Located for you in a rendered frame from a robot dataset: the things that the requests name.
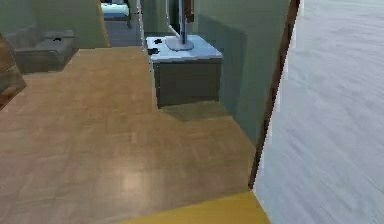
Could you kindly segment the bed with pale blue cover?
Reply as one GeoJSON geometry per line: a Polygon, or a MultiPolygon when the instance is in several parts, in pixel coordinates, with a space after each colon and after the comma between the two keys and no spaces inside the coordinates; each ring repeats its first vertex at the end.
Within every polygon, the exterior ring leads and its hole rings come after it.
{"type": "Polygon", "coordinates": [[[101,11],[105,21],[125,21],[131,26],[131,11],[128,0],[100,0],[101,11]]]}

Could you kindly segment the grey sofa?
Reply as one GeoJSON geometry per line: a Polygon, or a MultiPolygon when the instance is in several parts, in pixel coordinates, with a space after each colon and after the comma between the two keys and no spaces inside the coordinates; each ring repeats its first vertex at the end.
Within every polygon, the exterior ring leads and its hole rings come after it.
{"type": "Polygon", "coordinates": [[[7,33],[19,70],[24,73],[61,71],[78,51],[73,30],[44,31],[30,25],[7,33]]]}

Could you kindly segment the grey lamp with round base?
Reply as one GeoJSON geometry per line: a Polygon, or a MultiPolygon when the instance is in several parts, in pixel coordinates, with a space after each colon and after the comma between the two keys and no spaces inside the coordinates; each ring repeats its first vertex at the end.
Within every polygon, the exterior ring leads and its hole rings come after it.
{"type": "Polygon", "coordinates": [[[189,51],[193,43],[188,39],[187,24],[194,21],[192,0],[166,0],[167,26],[173,33],[166,38],[172,51],[189,51]]]}

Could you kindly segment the brown wooden furniture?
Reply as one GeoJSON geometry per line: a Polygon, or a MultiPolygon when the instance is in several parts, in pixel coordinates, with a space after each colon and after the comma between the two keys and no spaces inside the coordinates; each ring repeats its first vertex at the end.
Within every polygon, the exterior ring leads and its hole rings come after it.
{"type": "Polygon", "coordinates": [[[0,111],[25,87],[10,44],[0,33],[0,111]]]}

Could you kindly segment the white room door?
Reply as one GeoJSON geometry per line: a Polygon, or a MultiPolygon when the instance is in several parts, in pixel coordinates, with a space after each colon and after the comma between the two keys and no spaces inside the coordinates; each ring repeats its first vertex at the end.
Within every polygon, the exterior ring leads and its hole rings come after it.
{"type": "Polygon", "coordinates": [[[384,224],[384,0],[303,0],[253,192],[271,224],[384,224]]]}

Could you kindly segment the grey cabinet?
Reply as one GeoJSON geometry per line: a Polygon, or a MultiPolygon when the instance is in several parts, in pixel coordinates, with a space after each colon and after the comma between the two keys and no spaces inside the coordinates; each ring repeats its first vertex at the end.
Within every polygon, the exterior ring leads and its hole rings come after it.
{"type": "Polygon", "coordinates": [[[199,35],[188,36],[191,50],[172,51],[167,37],[171,36],[146,38],[147,49],[159,50],[149,55],[157,106],[218,101],[223,54],[199,35]],[[155,44],[156,39],[162,43],[155,44]]]}

